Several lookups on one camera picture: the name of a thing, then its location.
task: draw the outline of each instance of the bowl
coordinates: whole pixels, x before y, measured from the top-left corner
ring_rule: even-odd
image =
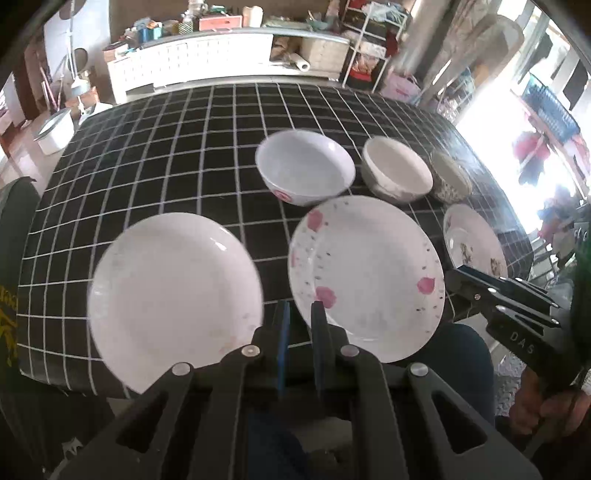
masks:
[[[312,205],[351,186],[355,165],[337,142],[308,130],[282,130],[256,149],[256,166],[265,185],[280,200]]]
[[[433,151],[427,165],[433,176],[431,195],[436,199],[451,204],[472,194],[470,177],[449,155]]]
[[[367,140],[363,146],[362,175],[364,169],[363,180],[368,187],[377,196],[387,196],[389,202],[410,203],[433,188],[433,177],[423,159],[391,138]]]

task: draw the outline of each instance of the curtain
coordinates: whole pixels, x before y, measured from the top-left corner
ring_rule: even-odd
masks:
[[[465,41],[476,24],[491,10],[495,0],[462,0],[457,7],[452,24],[447,32],[443,45],[424,79],[424,86],[431,85],[439,71],[452,57],[458,47]]]

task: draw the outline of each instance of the plate with pink flowers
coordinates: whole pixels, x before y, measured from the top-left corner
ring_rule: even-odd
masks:
[[[291,238],[290,287],[310,326],[321,300],[349,343],[395,362],[417,352],[439,325],[441,262],[423,230],[376,198],[345,196],[312,209]]]

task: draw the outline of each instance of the red box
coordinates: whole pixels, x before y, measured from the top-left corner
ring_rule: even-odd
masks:
[[[199,31],[218,30],[220,28],[240,28],[242,15],[220,15],[218,17],[203,17],[199,19]]]

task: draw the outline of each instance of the person's leg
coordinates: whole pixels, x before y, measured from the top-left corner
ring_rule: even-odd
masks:
[[[397,365],[421,362],[435,370],[485,420],[494,425],[495,393],[491,355],[484,340],[467,325],[441,325],[427,344]]]

